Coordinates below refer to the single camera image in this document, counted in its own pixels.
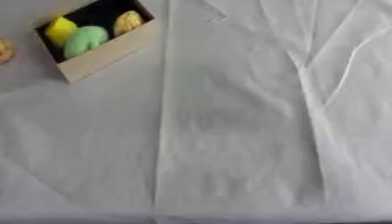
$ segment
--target gold foil ball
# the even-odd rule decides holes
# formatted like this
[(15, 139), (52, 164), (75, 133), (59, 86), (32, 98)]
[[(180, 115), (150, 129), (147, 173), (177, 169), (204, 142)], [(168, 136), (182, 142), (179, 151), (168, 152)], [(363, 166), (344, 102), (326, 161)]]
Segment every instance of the gold foil ball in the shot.
[(5, 38), (0, 38), (0, 64), (9, 62), (15, 55), (15, 49)]
[(141, 26), (143, 22), (144, 21), (139, 13), (134, 10), (127, 11), (115, 21), (115, 36), (118, 37), (126, 32), (130, 32), (131, 30)]

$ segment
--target green egg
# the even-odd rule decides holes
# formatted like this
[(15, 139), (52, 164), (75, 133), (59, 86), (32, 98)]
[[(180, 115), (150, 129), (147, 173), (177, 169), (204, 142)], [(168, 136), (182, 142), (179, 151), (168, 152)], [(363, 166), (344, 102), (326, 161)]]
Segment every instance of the green egg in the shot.
[(107, 42), (108, 32), (100, 26), (84, 26), (78, 29), (64, 46), (64, 56), (69, 60)]

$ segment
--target open box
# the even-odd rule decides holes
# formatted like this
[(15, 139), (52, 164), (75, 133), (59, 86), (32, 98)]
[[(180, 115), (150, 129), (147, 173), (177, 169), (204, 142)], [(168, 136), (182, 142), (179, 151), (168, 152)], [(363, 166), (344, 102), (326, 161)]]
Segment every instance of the open box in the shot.
[[(113, 34), (115, 21), (127, 11), (137, 11), (144, 23), (142, 26), (115, 38)], [(105, 28), (109, 33), (107, 43), (74, 58), (66, 59), (63, 55), (63, 49), (54, 45), (45, 35), (46, 27), (52, 21), (45, 21), (44, 24), (36, 28), (46, 49), (69, 82), (84, 78), (144, 46), (150, 41), (157, 29), (156, 19), (137, 0), (98, 0), (63, 17), (75, 22), (79, 27), (97, 25)]]

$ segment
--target yellow ball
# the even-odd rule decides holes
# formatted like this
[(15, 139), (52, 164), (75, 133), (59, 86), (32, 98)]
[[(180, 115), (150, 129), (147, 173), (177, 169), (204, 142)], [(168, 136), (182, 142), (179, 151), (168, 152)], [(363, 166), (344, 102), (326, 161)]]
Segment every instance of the yellow ball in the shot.
[(62, 47), (68, 38), (78, 30), (78, 26), (64, 18), (58, 17), (45, 30), (45, 35), (58, 47)]
[(134, 10), (123, 13), (115, 21), (115, 36), (118, 37), (126, 32), (129, 32), (143, 24), (143, 19), (139, 13)]

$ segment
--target yellow egg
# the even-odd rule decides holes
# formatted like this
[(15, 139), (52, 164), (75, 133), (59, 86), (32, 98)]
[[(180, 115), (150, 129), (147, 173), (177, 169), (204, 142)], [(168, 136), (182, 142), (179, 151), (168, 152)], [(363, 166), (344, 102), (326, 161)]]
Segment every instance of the yellow egg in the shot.
[(5, 38), (0, 38), (0, 64), (9, 62), (15, 55), (15, 49)]
[(115, 21), (115, 36), (118, 37), (123, 35), (124, 33), (141, 26), (143, 22), (144, 21), (139, 13), (134, 10), (127, 11)]
[(58, 17), (46, 28), (45, 35), (56, 46), (63, 46), (77, 30), (78, 26), (74, 22), (64, 17)]

